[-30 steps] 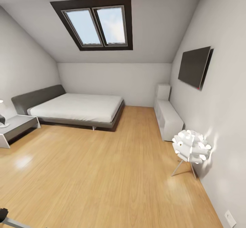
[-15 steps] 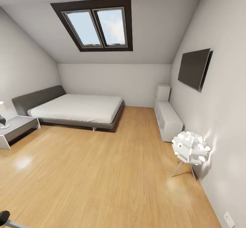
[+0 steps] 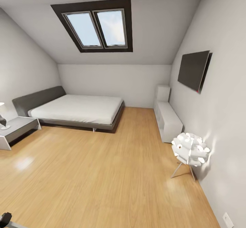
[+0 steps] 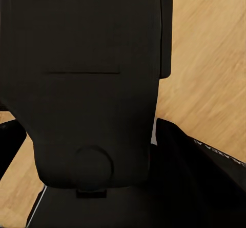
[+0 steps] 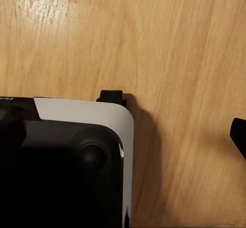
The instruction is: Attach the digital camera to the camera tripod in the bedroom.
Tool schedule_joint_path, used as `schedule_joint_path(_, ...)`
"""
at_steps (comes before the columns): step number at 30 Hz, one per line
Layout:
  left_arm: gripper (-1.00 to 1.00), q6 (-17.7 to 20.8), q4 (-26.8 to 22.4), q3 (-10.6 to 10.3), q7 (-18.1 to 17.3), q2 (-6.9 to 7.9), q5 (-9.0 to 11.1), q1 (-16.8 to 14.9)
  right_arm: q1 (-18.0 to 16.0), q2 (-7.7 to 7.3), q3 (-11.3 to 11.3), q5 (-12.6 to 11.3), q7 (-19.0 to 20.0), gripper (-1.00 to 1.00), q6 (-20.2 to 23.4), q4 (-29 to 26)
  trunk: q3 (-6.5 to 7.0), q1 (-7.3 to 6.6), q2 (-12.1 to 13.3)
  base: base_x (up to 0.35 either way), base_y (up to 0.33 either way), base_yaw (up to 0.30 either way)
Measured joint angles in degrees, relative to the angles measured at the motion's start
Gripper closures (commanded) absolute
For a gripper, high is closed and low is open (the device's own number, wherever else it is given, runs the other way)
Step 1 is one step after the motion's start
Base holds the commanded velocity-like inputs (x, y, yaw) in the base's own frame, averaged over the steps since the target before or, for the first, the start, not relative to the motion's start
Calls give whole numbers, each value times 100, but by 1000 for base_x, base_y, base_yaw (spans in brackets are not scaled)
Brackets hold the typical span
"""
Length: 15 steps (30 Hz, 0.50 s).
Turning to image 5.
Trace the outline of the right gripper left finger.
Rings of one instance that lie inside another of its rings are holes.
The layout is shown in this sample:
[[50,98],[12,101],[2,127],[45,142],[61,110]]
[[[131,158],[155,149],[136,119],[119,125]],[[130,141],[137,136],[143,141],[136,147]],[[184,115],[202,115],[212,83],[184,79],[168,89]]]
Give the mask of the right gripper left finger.
[[0,179],[27,137],[22,118],[0,124]]

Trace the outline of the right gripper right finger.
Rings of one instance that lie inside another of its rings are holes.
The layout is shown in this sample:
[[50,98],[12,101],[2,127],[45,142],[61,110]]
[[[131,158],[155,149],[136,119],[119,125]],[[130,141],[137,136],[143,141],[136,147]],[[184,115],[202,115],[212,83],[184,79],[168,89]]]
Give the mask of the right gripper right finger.
[[230,137],[246,159],[246,120],[240,118],[233,120]]

